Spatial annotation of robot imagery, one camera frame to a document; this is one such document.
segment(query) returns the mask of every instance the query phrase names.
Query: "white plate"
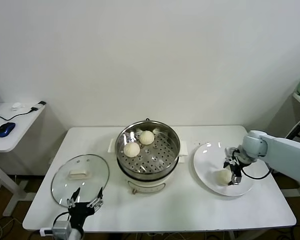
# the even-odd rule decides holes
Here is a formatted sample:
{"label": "white plate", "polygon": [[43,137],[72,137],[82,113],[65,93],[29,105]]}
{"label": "white plate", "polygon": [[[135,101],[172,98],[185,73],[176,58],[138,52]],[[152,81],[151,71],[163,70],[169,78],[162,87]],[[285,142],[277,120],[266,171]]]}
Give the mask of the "white plate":
{"label": "white plate", "polygon": [[[194,170],[201,181],[213,191],[226,196],[241,196],[247,193],[253,186],[254,180],[242,176],[239,185],[222,186],[217,182],[217,172],[223,169],[225,162],[225,147],[220,142],[208,142],[200,146],[194,154]],[[248,166],[244,171],[254,176],[253,169]]]}

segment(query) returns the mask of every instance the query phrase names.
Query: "table leg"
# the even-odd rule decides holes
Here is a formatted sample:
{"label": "table leg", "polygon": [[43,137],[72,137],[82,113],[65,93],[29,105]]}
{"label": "table leg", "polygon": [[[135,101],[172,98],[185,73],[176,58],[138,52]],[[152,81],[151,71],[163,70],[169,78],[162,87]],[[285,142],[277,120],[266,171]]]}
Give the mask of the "table leg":
{"label": "table leg", "polygon": [[229,231],[229,237],[230,237],[230,240],[236,239],[234,231]]}
{"label": "table leg", "polygon": [[8,205],[6,206],[3,216],[8,217],[11,216],[14,211],[17,203],[19,201],[32,201],[35,198],[36,193],[34,192],[25,192],[24,188],[26,187],[28,181],[21,181],[19,185],[17,185],[4,171],[0,168],[0,184],[8,189],[13,196],[11,197]]}
{"label": "table leg", "polygon": [[268,229],[248,230],[240,234],[235,240],[253,240],[264,234],[267,230]]}

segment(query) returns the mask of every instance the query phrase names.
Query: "white table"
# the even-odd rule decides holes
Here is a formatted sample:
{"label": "white table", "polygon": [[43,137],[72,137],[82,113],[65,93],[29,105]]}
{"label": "white table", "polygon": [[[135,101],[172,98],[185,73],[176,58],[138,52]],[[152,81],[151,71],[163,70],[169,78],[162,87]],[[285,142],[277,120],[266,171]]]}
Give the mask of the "white table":
{"label": "white table", "polygon": [[[0,103],[0,116],[9,119],[17,114],[22,114],[28,112],[31,107],[36,105],[37,102],[32,103],[23,103],[24,107],[12,111],[11,106],[13,103]],[[15,148],[15,146],[19,143],[21,138],[25,135],[27,130],[30,128],[32,123],[37,119],[40,113],[43,111],[45,107],[41,107],[37,111],[33,111],[27,115],[17,116],[9,122],[15,123],[15,128],[10,132],[10,134],[6,137],[0,137],[0,153],[6,153]],[[7,123],[7,121],[0,118],[0,126],[2,124]],[[8,205],[6,206],[3,216],[11,216],[13,210],[15,209],[18,201],[32,201],[35,197],[35,193],[26,193],[24,188],[26,187],[28,181],[21,181],[19,185],[17,185],[11,178],[1,170],[0,168],[0,187],[4,186],[10,192],[13,193],[12,198],[10,199]]]}
{"label": "white table", "polygon": [[[296,218],[272,175],[254,183],[243,196],[227,197],[214,193],[200,182],[193,170],[193,154],[200,144],[221,142],[223,146],[242,143],[242,126],[173,127],[186,141],[189,155],[179,163],[172,181],[158,193],[133,195],[125,183],[114,153],[108,153],[112,138],[122,127],[75,127],[65,136],[32,204],[23,227],[37,230],[52,227],[55,217],[66,208],[51,195],[51,182],[58,168],[82,154],[97,154],[109,164],[110,177],[104,190],[104,204],[84,223],[85,232],[202,232],[268,229],[296,224]],[[262,161],[253,164],[258,176],[268,168]],[[242,234],[241,239],[248,239]]]}

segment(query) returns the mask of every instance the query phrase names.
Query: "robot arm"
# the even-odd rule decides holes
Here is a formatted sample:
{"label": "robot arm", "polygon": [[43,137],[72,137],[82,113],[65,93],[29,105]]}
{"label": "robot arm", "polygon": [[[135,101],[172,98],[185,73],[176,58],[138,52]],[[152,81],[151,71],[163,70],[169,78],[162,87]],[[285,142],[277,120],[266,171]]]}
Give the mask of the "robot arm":
{"label": "robot arm", "polygon": [[242,145],[226,150],[224,167],[230,165],[232,184],[239,184],[241,180],[238,169],[242,170],[257,159],[300,182],[300,142],[270,136],[262,131],[250,131],[243,138]]}

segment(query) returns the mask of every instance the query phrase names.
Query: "white wall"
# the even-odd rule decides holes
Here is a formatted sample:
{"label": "white wall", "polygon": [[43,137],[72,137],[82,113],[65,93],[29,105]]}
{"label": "white wall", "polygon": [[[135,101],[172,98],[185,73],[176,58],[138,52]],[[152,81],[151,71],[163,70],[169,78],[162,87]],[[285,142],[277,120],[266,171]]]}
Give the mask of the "white wall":
{"label": "white wall", "polygon": [[299,79],[300,0],[0,0],[0,101],[46,100],[41,142],[145,118],[266,129]]}

